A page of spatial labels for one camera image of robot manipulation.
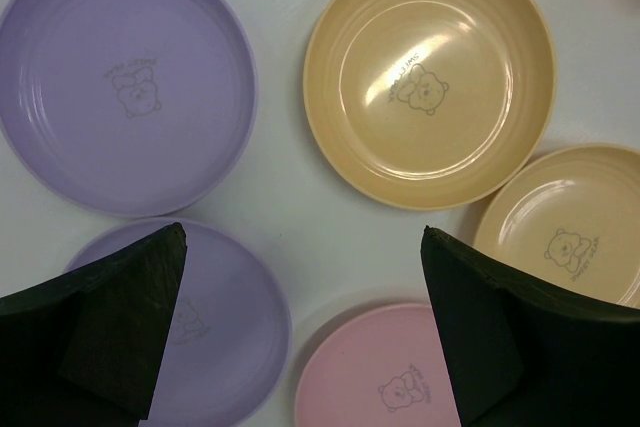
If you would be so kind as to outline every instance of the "bear illustration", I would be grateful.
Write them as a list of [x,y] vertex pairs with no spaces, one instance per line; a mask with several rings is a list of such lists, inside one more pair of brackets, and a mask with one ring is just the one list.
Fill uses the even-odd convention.
[[433,115],[448,90],[449,84],[440,82],[436,74],[427,72],[420,64],[415,64],[396,98],[409,104],[412,109],[423,110],[427,115]]
[[178,299],[171,319],[171,339],[174,342],[180,342],[204,329],[200,315],[191,305],[191,301],[188,298]]
[[424,394],[419,390],[418,383],[411,372],[394,377],[387,385],[379,387],[378,393],[389,412],[395,412],[424,400]]
[[576,272],[584,254],[591,248],[591,241],[579,234],[565,232],[558,229],[556,235],[549,242],[544,257],[553,260],[560,267],[569,272]]
[[153,70],[150,67],[143,67],[132,74],[116,75],[111,81],[127,117],[147,115],[162,107],[158,102],[158,87],[153,82]]

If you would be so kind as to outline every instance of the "dish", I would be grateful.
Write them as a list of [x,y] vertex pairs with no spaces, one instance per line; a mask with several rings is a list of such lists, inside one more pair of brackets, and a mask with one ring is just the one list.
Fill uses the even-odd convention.
[[371,310],[331,334],[305,367],[296,427],[460,425],[433,311]]
[[186,207],[231,170],[253,125],[253,57],[224,0],[12,0],[0,57],[8,142],[93,210]]
[[151,413],[140,426],[233,426],[273,392],[291,345],[286,300],[256,257],[206,225],[155,218],[98,237],[69,269],[173,222],[187,234],[187,260]]
[[585,145],[522,170],[490,204],[474,247],[565,289],[640,305],[640,153]]
[[555,61],[533,0],[333,0],[303,89],[347,182],[397,207],[444,209],[524,165],[551,114]]

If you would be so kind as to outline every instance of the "pink plate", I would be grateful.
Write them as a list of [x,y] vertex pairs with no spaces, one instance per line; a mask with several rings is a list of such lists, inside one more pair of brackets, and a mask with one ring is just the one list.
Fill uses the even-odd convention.
[[460,425],[433,311],[381,307],[347,322],[302,373],[296,427]]

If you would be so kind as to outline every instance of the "white surface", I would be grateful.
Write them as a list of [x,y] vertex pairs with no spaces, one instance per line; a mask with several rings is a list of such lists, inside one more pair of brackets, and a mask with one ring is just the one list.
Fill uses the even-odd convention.
[[[184,215],[234,234],[280,279],[295,325],[291,368],[242,425],[291,427],[299,370],[317,343],[309,338],[364,301],[426,298],[418,255],[425,224],[469,240],[482,206],[403,212],[349,187],[316,148],[301,96],[306,44],[329,0],[228,1],[255,51],[258,119],[235,170]],[[558,69],[555,112],[538,152],[590,141],[640,148],[640,0],[536,1]],[[77,250],[118,222],[48,192],[0,140],[0,296],[60,274]]]

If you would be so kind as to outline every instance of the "large yellow plate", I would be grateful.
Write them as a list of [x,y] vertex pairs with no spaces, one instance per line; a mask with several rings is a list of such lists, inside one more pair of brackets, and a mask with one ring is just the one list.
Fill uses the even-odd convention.
[[493,199],[481,252],[565,289],[640,306],[640,153],[588,145],[522,170]]
[[533,0],[333,0],[304,69],[329,162],[363,193],[416,210],[504,184],[543,134],[554,91]]

